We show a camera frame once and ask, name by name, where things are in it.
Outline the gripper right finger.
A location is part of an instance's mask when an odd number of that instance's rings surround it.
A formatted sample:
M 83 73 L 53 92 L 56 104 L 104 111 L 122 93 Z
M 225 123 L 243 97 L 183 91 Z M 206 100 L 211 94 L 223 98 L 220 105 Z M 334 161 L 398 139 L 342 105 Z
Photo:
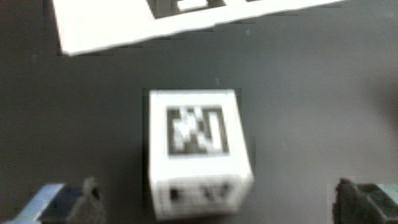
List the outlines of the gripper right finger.
M 398 224 L 398 184 L 341 178 L 332 204 L 334 224 Z

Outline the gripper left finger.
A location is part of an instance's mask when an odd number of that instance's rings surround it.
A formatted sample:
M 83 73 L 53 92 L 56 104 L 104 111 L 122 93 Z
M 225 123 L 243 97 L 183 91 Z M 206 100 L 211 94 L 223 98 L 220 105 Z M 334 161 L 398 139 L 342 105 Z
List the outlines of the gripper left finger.
M 79 186 L 65 183 L 46 184 L 10 224 L 106 224 L 95 178 L 87 177 Z

